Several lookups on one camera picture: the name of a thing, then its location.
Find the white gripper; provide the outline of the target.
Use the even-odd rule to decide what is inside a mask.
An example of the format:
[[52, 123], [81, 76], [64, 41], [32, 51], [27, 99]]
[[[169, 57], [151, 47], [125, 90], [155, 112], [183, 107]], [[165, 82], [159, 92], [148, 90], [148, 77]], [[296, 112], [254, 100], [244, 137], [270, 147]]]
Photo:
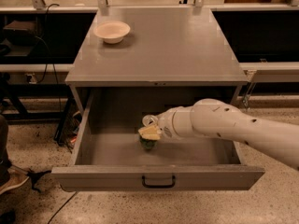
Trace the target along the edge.
[[175, 107], [159, 115], [146, 115], [142, 119], [143, 127], [138, 130], [140, 136], [147, 140], [163, 138], [180, 139], [192, 135], [192, 108]]

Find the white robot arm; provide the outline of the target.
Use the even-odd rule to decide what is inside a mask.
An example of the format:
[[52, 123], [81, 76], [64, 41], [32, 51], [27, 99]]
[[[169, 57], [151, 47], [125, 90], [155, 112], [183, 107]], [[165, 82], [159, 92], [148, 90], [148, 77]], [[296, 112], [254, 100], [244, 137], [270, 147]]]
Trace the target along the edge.
[[138, 130], [145, 141], [207, 136], [246, 144], [293, 169], [299, 168], [299, 126], [255, 118], [215, 99], [147, 115]]

